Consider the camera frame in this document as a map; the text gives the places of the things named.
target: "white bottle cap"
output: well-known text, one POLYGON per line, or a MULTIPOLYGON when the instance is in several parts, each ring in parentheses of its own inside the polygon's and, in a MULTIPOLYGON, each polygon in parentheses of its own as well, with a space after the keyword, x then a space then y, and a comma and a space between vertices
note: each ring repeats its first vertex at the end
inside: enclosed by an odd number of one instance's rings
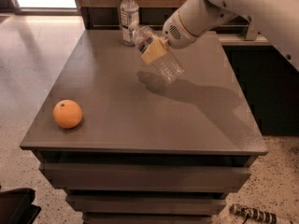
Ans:
POLYGON ((134 20, 131 22, 131 24, 129 25, 129 28, 132 29, 133 31, 136 30, 138 28, 138 21, 134 20))

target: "drawer front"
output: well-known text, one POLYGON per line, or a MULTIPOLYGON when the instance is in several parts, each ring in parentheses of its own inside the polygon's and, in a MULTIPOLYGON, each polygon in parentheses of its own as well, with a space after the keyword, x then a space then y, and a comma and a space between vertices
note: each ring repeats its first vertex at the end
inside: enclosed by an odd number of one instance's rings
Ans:
POLYGON ((84 215, 84 224, 210 224, 210 217, 84 215))
POLYGON ((68 195, 67 202, 75 211, 83 213, 118 213, 148 215, 217 215, 225 206, 224 200, 211 197, 178 197, 163 193, 150 195, 68 195))
POLYGON ((248 168, 44 163, 55 188, 124 191, 236 192, 248 168))

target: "clear bottle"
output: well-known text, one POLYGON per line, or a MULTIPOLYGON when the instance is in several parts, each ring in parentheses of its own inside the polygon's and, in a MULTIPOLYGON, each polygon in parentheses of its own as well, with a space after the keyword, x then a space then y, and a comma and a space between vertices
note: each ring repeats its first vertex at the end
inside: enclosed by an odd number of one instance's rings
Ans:
POLYGON ((134 30, 133 40, 142 53, 143 61, 153 65, 166 83, 172 83, 184 73, 163 37, 157 36, 148 26, 140 26, 136 21, 130 24, 130 28, 134 30))
POLYGON ((122 39, 125 45, 133 46, 133 31, 129 28, 132 21, 139 23, 139 5, 135 0, 123 0, 121 2, 121 28, 122 39))

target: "floor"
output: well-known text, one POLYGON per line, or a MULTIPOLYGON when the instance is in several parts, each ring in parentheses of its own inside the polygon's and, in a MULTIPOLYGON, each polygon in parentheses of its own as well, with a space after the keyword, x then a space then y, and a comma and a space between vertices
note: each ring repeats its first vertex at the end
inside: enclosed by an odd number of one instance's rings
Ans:
MULTIPOLYGON (((78 43, 81 17, 11 16, 0 24, 0 184, 2 191, 36 190, 41 206, 35 224, 81 224, 81 213, 64 201, 38 171, 38 161, 19 148, 37 111, 78 43)), ((252 176, 213 223, 242 223, 229 214, 239 203, 299 222, 299 137, 265 136, 265 157, 251 167, 252 176)))

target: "orange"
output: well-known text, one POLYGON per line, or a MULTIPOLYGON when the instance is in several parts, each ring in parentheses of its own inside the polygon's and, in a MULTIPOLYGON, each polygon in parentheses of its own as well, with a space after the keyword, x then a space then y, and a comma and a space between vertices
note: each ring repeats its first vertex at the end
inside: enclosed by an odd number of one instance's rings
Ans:
POLYGON ((53 116, 60 127, 71 129, 81 122, 82 110, 75 101, 63 100, 54 107, 53 116))

